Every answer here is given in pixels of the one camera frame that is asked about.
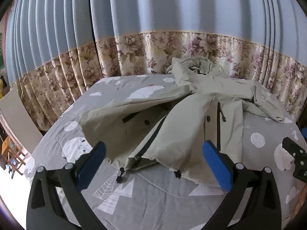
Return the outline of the beige hooded jacket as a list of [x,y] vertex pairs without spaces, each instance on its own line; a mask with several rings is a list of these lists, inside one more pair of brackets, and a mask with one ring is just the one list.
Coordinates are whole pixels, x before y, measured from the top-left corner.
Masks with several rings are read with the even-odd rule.
[[203,158],[211,141],[238,163],[243,155],[243,113],[284,122],[284,108],[266,88],[251,80],[198,73],[196,59],[175,59],[175,84],[160,94],[125,101],[81,115],[90,145],[106,144],[106,160],[125,172],[160,163],[194,183],[217,186]]

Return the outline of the wooden stool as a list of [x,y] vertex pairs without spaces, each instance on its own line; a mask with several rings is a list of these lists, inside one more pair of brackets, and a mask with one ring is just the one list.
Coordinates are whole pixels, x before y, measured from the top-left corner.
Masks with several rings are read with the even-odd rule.
[[26,155],[22,150],[15,145],[10,136],[8,136],[2,143],[2,153],[1,157],[5,161],[5,165],[8,168],[8,172],[14,177],[14,173],[17,172],[21,176],[23,172],[20,168],[26,165],[24,158]]

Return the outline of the grey polar bear bedsheet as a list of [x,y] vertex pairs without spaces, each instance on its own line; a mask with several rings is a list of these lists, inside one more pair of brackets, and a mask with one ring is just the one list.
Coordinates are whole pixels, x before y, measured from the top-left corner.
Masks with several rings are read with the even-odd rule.
[[[39,166],[60,169],[89,151],[78,125],[82,113],[127,98],[154,96],[172,85],[172,75],[118,76],[98,81],[42,138],[26,165],[27,179],[33,179]],[[303,183],[293,177],[293,159],[281,143],[289,137],[306,148],[306,141],[290,117],[284,124],[247,112],[243,117],[243,163],[250,169],[272,169],[281,199],[282,221],[286,224]],[[117,172],[103,163],[88,189],[82,192],[108,229],[201,229],[225,197],[220,188],[177,179],[159,164],[133,172],[122,184],[116,183]]]

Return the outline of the beige bed headboard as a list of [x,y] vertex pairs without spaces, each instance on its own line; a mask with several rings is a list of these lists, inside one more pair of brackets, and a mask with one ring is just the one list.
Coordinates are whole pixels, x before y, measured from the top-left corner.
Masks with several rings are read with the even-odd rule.
[[15,143],[32,154],[43,135],[28,115],[15,88],[1,99],[1,120]]

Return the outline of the blue floral curtain right panel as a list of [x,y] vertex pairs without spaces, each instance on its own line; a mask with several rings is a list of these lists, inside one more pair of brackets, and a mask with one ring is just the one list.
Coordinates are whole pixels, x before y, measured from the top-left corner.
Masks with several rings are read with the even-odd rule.
[[294,120],[306,107],[306,15],[296,0],[90,0],[104,76],[164,73],[202,56],[255,80]]

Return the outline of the blue floral curtain panel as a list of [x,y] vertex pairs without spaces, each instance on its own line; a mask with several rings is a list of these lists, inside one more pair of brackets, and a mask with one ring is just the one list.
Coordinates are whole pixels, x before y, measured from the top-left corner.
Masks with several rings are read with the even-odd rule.
[[89,0],[13,0],[7,13],[9,85],[35,126],[48,131],[102,78]]
[[104,76],[164,73],[202,56],[255,80],[294,120],[306,107],[306,15],[296,0],[90,0]]

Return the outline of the blue floral curtain left panel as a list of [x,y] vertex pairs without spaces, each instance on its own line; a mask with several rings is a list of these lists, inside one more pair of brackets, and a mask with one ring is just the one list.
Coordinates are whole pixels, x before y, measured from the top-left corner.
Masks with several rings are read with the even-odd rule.
[[13,0],[7,13],[9,85],[35,126],[48,131],[102,78],[89,0]]

